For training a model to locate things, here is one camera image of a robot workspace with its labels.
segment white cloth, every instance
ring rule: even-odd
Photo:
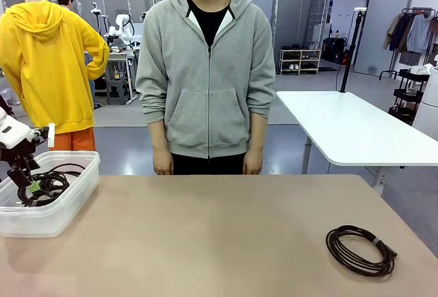
[[[425,53],[430,38],[430,20],[432,16],[425,18],[424,15],[417,15],[413,19],[411,30],[408,34],[407,48],[409,52]]]

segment green tag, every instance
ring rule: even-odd
[[[34,193],[41,190],[40,186],[38,183],[36,183],[35,181],[32,181],[32,184],[30,185],[29,191]]]

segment table surface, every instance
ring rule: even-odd
[[[352,93],[277,92],[338,166],[438,166],[438,142]]]
[[[391,277],[349,272],[328,231],[371,230]],[[374,247],[346,242],[378,261]],[[1,295],[431,297],[438,260],[360,177],[101,177],[53,239],[0,238]]]

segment hoodie pocket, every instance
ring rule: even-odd
[[[182,90],[166,138],[184,146],[207,146],[207,91]]]
[[[210,104],[211,145],[235,145],[249,139],[245,117],[235,90],[215,90]]]

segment black pants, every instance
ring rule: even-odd
[[[174,175],[242,175],[245,153],[218,158],[173,157]]]

